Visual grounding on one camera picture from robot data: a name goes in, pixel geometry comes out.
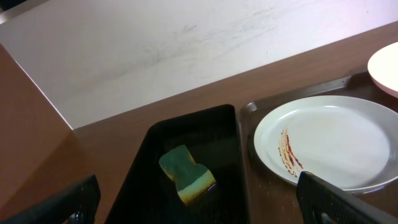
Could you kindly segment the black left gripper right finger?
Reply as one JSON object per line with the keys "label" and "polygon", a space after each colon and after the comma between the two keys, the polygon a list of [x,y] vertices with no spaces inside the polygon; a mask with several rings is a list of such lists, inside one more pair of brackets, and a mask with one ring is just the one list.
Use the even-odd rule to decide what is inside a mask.
{"label": "black left gripper right finger", "polygon": [[317,177],[300,173],[296,196],[305,224],[397,224],[397,218]]}

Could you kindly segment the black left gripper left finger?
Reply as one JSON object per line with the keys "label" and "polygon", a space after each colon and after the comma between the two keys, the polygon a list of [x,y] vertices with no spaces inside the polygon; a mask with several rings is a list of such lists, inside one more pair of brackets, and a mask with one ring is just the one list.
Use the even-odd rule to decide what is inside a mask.
{"label": "black left gripper left finger", "polygon": [[1,224],[94,223],[100,198],[97,178],[89,175]]}

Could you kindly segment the white plate with sauce streak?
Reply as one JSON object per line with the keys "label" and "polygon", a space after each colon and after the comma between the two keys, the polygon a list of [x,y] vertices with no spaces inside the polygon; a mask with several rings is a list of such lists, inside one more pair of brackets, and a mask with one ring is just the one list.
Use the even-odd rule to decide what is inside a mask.
{"label": "white plate with sauce streak", "polygon": [[297,185],[303,171],[351,193],[397,180],[397,113],[349,96],[313,96],[283,104],[254,132],[261,162]]}

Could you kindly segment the green and yellow sponge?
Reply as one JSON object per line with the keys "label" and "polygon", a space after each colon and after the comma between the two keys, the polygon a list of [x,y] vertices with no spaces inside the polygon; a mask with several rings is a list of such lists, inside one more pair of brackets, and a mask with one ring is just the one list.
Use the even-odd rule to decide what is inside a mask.
{"label": "green and yellow sponge", "polygon": [[177,194],[185,205],[190,205],[216,185],[212,172],[195,162],[186,145],[180,145],[159,159],[166,176],[174,182]]}

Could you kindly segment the white plate with faint stain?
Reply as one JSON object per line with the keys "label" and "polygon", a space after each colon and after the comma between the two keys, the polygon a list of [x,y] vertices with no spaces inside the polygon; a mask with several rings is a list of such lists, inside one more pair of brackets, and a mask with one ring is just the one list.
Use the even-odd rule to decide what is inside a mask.
{"label": "white plate with faint stain", "polygon": [[374,53],[368,61],[368,72],[382,91],[397,98],[397,48],[395,42]]}

